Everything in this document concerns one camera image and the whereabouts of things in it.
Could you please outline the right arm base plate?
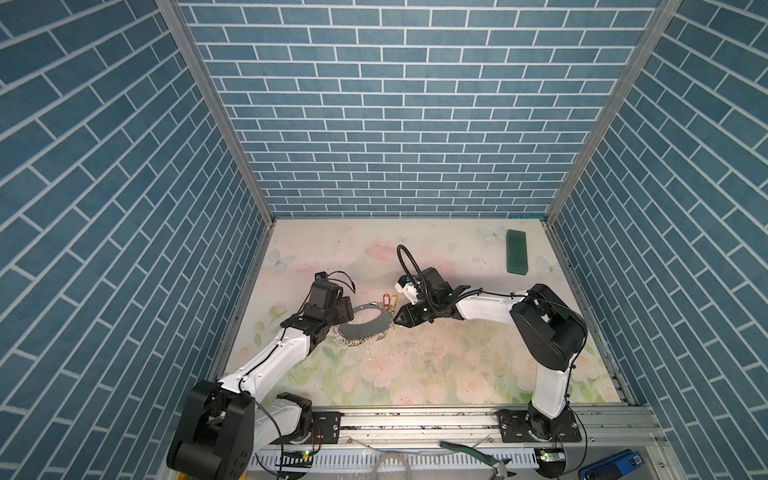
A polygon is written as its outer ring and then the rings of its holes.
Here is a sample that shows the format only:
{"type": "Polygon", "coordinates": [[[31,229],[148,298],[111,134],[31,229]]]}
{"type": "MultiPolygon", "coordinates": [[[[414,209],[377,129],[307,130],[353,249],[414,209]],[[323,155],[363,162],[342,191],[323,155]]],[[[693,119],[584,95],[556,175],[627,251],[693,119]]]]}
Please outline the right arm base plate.
{"type": "Polygon", "coordinates": [[[554,419],[536,411],[531,405],[526,409],[500,409],[494,415],[504,443],[568,443],[582,440],[580,427],[568,407],[554,419]]]}

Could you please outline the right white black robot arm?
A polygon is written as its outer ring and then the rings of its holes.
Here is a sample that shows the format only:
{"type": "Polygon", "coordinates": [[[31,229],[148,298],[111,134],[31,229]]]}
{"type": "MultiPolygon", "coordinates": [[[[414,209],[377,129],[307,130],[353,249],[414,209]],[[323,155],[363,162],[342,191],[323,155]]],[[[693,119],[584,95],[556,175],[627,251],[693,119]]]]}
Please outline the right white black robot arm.
{"type": "Polygon", "coordinates": [[[515,327],[537,362],[528,404],[529,429],[542,441],[558,437],[571,424],[569,386],[576,360],[587,343],[588,328],[579,313],[545,284],[537,283],[523,293],[496,293],[468,285],[453,288],[435,268],[421,269],[404,245],[398,245],[396,252],[404,274],[395,290],[406,301],[394,323],[414,328],[438,318],[453,318],[515,327]]]}

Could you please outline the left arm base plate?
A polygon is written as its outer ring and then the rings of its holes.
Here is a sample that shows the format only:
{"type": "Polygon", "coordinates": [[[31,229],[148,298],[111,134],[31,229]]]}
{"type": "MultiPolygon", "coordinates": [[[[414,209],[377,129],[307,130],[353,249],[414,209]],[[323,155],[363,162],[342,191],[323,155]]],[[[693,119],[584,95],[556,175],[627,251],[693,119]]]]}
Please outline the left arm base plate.
{"type": "Polygon", "coordinates": [[[341,432],[342,417],[343,414],[339,411],[313,412],[311,419],[304,415],[299,420],[297,430],[284,436],[280,444],[337,444],[341,432]]]}

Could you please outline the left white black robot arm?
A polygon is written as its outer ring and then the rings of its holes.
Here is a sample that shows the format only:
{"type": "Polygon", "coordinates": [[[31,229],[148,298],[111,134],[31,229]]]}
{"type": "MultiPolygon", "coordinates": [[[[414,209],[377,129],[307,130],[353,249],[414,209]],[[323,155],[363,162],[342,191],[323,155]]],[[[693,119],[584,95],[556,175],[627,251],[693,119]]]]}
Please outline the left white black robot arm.
{"type": "Polygon", "coordinates": [[[278,381],[323,342],[331,328],[353,319],[351,299],[318,272],[299,310],[280,323],[273,341],[235,372],[199,381],[188,394],[166,458],[193,479],[239,479],[253,454],[274,442],[302,439],[312,402],[282,393],[263,401],[278,381]]]}

